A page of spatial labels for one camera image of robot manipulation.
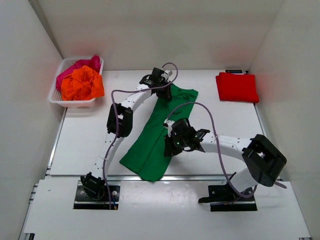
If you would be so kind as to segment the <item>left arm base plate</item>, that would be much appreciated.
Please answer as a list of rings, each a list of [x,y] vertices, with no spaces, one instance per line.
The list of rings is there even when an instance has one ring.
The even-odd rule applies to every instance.
[[[121,193],[121,182],[111,181],[108,183],[110,189],[110,197],[107,187],[100,191],[97,196],[85,189],[81,181],[78,181],[76,193],[74,196],[73,209],[76,210],[111,210],[119,209],[119,200]]]

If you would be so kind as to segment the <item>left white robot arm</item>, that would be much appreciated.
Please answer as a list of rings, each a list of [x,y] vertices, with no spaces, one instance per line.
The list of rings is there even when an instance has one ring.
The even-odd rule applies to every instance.
[[[89,198],[99,201],[104,197],[111,197],[107,183],[108,170],[118,147],[133,129],[134,112],[152,95],[170,101],[171,75],[171,70],[155,67],[150,74],[142,77],[135,90],[115,89],[111,92],[111,106],[103,147],[92,170],[80,177],[84,192]]]

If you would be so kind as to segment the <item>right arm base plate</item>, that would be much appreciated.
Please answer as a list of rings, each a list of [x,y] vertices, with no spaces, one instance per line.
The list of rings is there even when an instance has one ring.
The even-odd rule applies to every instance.
[[[247,188],[244,195],[239,196],[231,187],[225,185],[209,185],[208,196],[198,199],[199,204],[209,204],[211,212],[255,212],[258,210],[253,195],[253,188]]]

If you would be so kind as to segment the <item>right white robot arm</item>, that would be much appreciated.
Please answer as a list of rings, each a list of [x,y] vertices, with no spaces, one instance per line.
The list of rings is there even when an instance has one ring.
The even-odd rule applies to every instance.
[[[276,184],[286,157],[264,135],[240,138],[214,134],[208,129],[195,130],[188,120],[166,120],[164,136],[164,156],[173,157],[182,152],[199,151],[217,153],[218,157],[229,156],[245,163],[246,168],[226,177],[225,183],[218,185],[213,196],[202,197],[199,203],[234,201],[246,198],[244,192],[257,185],[272,187]]]

